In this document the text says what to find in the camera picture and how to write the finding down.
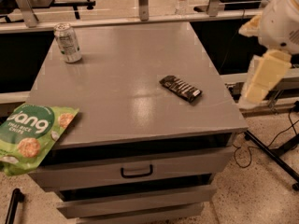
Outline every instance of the silver can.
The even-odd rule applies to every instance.
[[[82,58],[76,33],[69,23],[57,24],[54,35],[66,63],[74,63]]]

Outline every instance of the floor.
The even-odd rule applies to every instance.
[[[122,0],[117,3],[117,6],[121,7],[125,3],[133,2],[130,5],[133,7],[134,1]],[[172,7],[171,3],[173,2],[169,2],[165,7]],[[71,11],[69,14],[69,18],[74,19],[71,17],[73,16]],[[88,19],[89,16],[91,14],[86,14],[84,19]],[[255,116],[245,114],[244,116],[249,129],[266,144],[269,144],[277,133],[291,125],[288,113],[285,112],[277,115],[270,113]],[[292,113],[292,120],[297,119],[299,119],[299,114]],[[272,147],[277,147],[292,137],[294,137],[294,130],[289,129],[276,139]],[[224,171],[215,176],[213,184],[218,188],[217,193],[210,203],[205,203],[202,213],[199,213],[197,217],[159,221],[152,224],[298,223],[299,191],[292,189],[294,180],[256,148],[250,149],[251,165],[247,168],[239,167],[235,160],[243,166],[249,164],[248,147],[255,147],[255,145],[246,141],[242,133],[237,136],[234,145],[241,148],[236,152],[235,159],[231,158]],[[284,155],[283,160],[299,172],[299,147]],[[0,223],[5,222],[11,193],[15,188],[21,189],[25,194],[25,202],[18,206],[15,224],[76,223],[75,219],[67,220],[56,210],[56,203],[61,200],[54,193],[44,192],[28,175],[6,177],[0,173],[0,184]]]

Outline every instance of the open drawer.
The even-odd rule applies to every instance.
[[[163,153],[121,159],[43,166],[30,173],[45,191],[158,180],[221,172],[232,157],[231,147]]]
[[[102,217],[80,218],[78,224],[137,224],[180,217],[199,216],[203,210],[201,203],[150,209]]]
[[[66,217],[121,214],[167,206],[209,202],[216,188],[210,175],[63,191],[57,209]]]

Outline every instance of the chip bag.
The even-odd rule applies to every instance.
[[[0,126],[0,170],[23,175],[36,169],[77,113],[70,107],[17,107]]]

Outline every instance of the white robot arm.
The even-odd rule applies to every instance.
[[[258,62],[251,61],[239,100],[240,108],[253,108],[283,79],[292,67],[292,55],[299,53],[299,0],[272,0],[239,33],[258,36],[268,48]]]

